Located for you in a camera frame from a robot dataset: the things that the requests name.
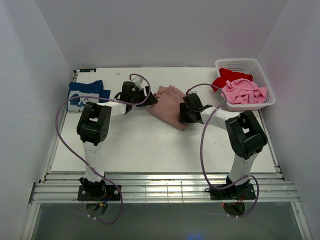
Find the red cloth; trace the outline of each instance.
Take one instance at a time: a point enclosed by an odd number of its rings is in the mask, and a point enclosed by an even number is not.
[[[250,82],[252,82],[254,79],[252,75],[250,74],[245,74],[243,72],[237,72],[237,71],[231,71],[226,68],[220,68],[220,77],[218,77],[214,82],[212,83],[213,85],[216,85],[218,88],[223,88],[227,84],[227,80],[230,82],[238,79],[248,79]],[[212,86],[212,89],[216,92],[218,89],[216,87]]]

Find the pink cloth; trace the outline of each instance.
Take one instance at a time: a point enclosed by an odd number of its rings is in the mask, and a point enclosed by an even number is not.
[[[158,98],[158,103],[149,107],[148,111],[176,129],[183,131],[187,124],[179,122],[179,115],[180,103],[184,103],[183,97],[185,95],[174,86],[160,86],[155,94],[155,97]]]
[[[267,98],[267,88],[258,87],[253,81],[244,78],[230,82],[222,88],[231,104],[263,104]]]

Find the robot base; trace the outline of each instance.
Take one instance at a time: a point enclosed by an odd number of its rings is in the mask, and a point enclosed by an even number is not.
[[[105,194],[107,194],[108,197],[111,197],[109,201],[120,201],[120,193],[117,190],[117,188],[114,185],[105,185]],[[105,194],[102,196],[101,199],[97,199],[93,197],[88,191],[86,191],[84,186],[79,186],[78,191],[78,201],[97,201],[97,202],[103,202]]]
[[[224,185],[214,185],[215,187],[224,187]],[[255,200],[256,193],[254,186],[249,183],[247,186],[239,191],[226,190],[215,190],[213,188],[207,188],[205,192],[210,193],[211,200],[237,200],[243,195],[243,200]]]

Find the cable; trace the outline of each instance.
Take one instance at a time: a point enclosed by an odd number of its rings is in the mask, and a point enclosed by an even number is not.
[[[245,199],[245,195],[244,194],[242,194],[242,196],[241,196],[241,198],[239,198],[235,203],[233,203],[233,204],[241,204],[243,201],[244,201],[244,199]]]
[[[207,121],[205,122],[204,124],[204,127],[203,127],[203,130],[202,130],[202,135],[201,135],[201,141],[200,141],[200,163],[201,163],[201,169],[202,169],[202,173],[203,173],[203,176],[204,176],[204,179],[206,180],[206,182],[208,183],[209,187],[210,188],[213,188],[215,190],[225,190],[225,189],[228,189],[228,188],[231,188],[232,186],[234,186],[235,184],[237,184],[238,182],[240,182],[241,180],[247,178],[247,177],[251,177],[254,179],[255,183],[256,183],[256,188],[257,188],[257,193],[256,193],[256,198],[255,198],[255,201],[252,205],[252,207],[243,215],[240,215],[240,216],[235,216],[235,215],[230,215],[231,217],[234,217],[234,218],[242,218],[242,217],[245,217],[247,216],[249,213],[251,213],[251,211],[255,208],[256,204],[257,204],[257,201],[258,201],[258,197],[259,197],[259,184],[258,184],[258,181],[257,179],[253,176],[253,175],[244,175],[242,177],[240,177],[238,180],[234,181],[233,183],[227,185],[227,186],[223,186],[223,187],[216,187],[214,185],[212,185],[209,181],[209,178],[207,176],[207,173],[206,173],[206,170],[205,170],[205,164],[204,164],[204,139],[205,139],[205,133],[206,133],[206,130],[207,130],[207,127],[209,125],[209,122],[211,120],[211,118],[214,116],[214,114],[222,107],[224,107],[226,104],[227,104],[227,101],[228,101],[228,98],[227,98],[227,95],[224,93],[224,91],[222,91],[221,88],[217,87],[216,85],[213,85],[213,84],[210,84],[210,83],[200,83],[200,84],[197,84],[191,88],[189,88],[187,91],[186,91],[186,94],[188,94],[192,89],[198,87],[198,86],[211,86],[211,87],[214,87],[214,88],[217,88],[224,96],[224,100],[225,100],[225,103],[218,106],[215,110],[213,110],[213,112],[210,114],[209,118],[207,119]]]
[[[121,92],[118,92],[114,97],[113,99],[117,99],[119,96],[120,96]]]
[[[109,200],[110,200],[111,198],[110,197],[108,197],[102,204],[103,205],[105,205],[106,204],[106,202],[108,202]]]
[[[96,197],[94,197],[93,199],[94,199],[94,200],[101,200],[101,199],[103,199],[103,198],[105,197],[106,193],[107,193],[107,190],[104,190],[104,194],[103,194],[102,197],[100,197],[99,199],[97,199]]]
[[[149,98],[150,94],[151,94],[151,86],[150,86],[150,83],[149,81],[142,75],[140,74],[137,74],[137,73],[132,73],[129,75],[129,79],[131,80],[131,77],[132,76],[138,76],[140,78],[142,78],[149,86],[149,91],[147,93],[147,96],[146,98],[140,102],[140,103],[129,103],[129,102],[124,102],[124,101],[120,101],[120,100],[117,100],[117,103],[122,103],[122,104],[126,104],[126,105],[132,105],[132,106],[138,106],[138,105],[141,105],[143,103],[145,103],[145,101],[147,101],[147,99]],[[59,129],[59,114],[61,112],[61,109],[71,100],[74,100],[74,99],[79,99],[79,98],[92,98],[92,99],[99,99],[99,100],[105,100],[105,101],[110,101],[110,102],[114,102],[115,100],[114,99],[109,99],[109,98],[103,98],[103,97],[97,97],[97,96],[74,96],[74,97],[71,97],[69,99],[67,99],[66,101],[64,101],[58,108],[57,112],[56,112],[56,115],[55,115],[55,130],[56,130],[56,133],[60,139],[60,141],[65,145],[65,147],[67,149],[69,149],[70,152],[72,152],[75,156],[77,156],[82,162],[85,163],[85,165],[87,165],[97,176],[99,176],[100,178],[102,178],[103,180],[111,183],[112,185],[115,186],[115,188],[119,191],[119,194],[120,194],[120,210],[119,210],[119,213],[118,215],[116,216],[116,218],[111,221],[111,222],[107,222],[107,221],[104,221],[102,219],[99,219],[99,218],[96,218],[95,216],[92,216],[92,215],[89,215],[90,217],[92,217],[93,219],[95,220],[98,220],[99,222],[103,223],[103,224],[106,224],[106,225],[111,225],[111,224],[114,224],[121,216],[121,213],[122,213],[122,210],[123,210],[123,196],[122,196],[122,192],[121,192],[121,189],[118,187],[117,184],[115,184],[112,180],[102,176],[100,173],[98,173],[93,167],[90,166],[90,164],[83,158],[81,157],[78,153],[76,153],[67,143],[66,141],[63,139],[63,137],[61,136],[61,133],[60,133],[60,129]]]

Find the white table surface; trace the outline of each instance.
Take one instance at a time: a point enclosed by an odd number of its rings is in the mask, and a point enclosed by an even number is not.
[[[121,91],[129,74],[146,77],[152,93],[158,87],[173,85],[185,92],[199,83],[212,83],[217,78],[213,67],[157,67],[157,68],[97,68],[96,72],[79,73],[77,82],[91,83],[103,80],[104,89],[111,96]],[[222,97],[209,86],[195,89],[203,105],[218,106]],[[102,142],[102,158],[105,172],[117,173],[201,173],[200,139],[204,125],[189,124],[179,131],[147,112],[148,107],[136,108],[111,119],[106,140]],[[261,124],[258,111],[255,116]],[[82,157],[85,151],[76,128],[80,113],[68,112],[62,129],[62,137]],[[228,134],[215,126],[208,126],[204,140],[204,165],[207,173],[228,173],[234,152]],[[58,143],[51,171],[56,173],[84,172],[85,164],[74,156],[61,142]],[[274,173],[275,167],[269,145],[256,158],[252,173]]]

